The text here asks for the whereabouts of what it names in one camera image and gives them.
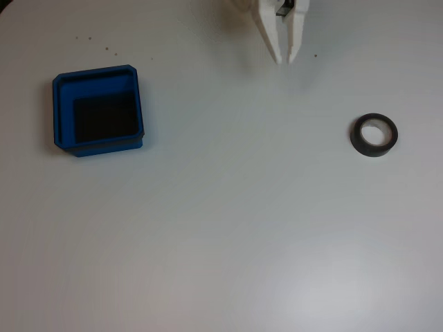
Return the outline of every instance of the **white table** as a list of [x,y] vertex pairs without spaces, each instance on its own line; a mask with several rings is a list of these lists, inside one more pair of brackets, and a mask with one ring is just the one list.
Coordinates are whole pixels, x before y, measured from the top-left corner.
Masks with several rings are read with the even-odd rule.
[[[144,147],[62,153],[52,79],[121,64]],[[0,105],[2,331],[443,329],[439,1],[313,0],[276,66],[222,0],[15,0]]]

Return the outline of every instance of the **blue square bin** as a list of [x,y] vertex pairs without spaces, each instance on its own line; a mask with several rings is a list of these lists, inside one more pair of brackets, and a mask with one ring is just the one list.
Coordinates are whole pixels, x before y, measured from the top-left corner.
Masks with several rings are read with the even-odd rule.
[[58,75],[54,143],[74,156],[138,149],[143,118],[137,70],[129,65]]

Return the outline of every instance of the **blue container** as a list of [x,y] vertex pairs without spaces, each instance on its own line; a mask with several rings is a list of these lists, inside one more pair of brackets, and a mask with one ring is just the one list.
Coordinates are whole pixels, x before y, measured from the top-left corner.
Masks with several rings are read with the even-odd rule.
[[137,70],[129,65],[60,74],[53,103],[54,143],[74,156],[143,145]]

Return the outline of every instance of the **tape roll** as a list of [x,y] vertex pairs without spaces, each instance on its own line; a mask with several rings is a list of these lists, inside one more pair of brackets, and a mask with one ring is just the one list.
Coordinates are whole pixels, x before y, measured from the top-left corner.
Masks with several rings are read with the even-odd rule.
[[[384,141],[379,144],[371,144],[364,137],[362,129],[365,127],[376,127],[384,134]],[[394,122],[381,114],[370,113],[359,118],[351,132],[351,143],[354,148],[368,157],[380,157],[389,152],[397,143],[399,132]]]

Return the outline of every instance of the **tape roll hole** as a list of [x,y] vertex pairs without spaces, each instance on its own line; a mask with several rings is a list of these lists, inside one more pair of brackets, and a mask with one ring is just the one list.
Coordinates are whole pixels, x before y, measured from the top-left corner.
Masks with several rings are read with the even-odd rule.
[[361,126],[361,137],[369,145],[382,147],[392,140],[392,130],[389,125],[382,120],[369,119]]

